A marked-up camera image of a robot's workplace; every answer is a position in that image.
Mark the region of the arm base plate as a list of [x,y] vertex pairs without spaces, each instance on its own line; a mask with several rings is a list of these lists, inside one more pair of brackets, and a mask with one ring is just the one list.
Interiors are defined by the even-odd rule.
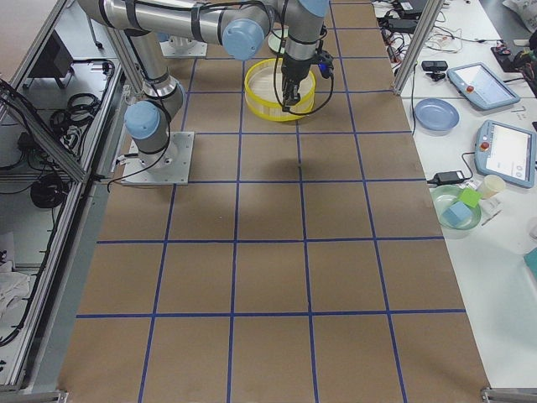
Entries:
[[193,39],[170,36],[160,46],[168,59],[206,58],[207,44]]
[[154,156],[140,154],[132,140],[129,152],[137,156],[127,159],[121,183],[130,186],[187,185],[194,140],[194,132],[172,132],[171,142],[164,157],[148,170],[145,168],[154,163],[159,154]]

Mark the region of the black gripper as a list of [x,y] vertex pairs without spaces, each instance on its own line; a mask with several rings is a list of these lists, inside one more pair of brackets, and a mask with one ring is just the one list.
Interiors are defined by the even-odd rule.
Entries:
[[291,106],[296,105],[301,95],[300,83],[308,76],[310,67],[317,65],[324,79],[333,81],[333,57],[326,50],[316,50],[307,60],[298,60],[287,51],[284,52],[282,72],[282,111],[289,112]]

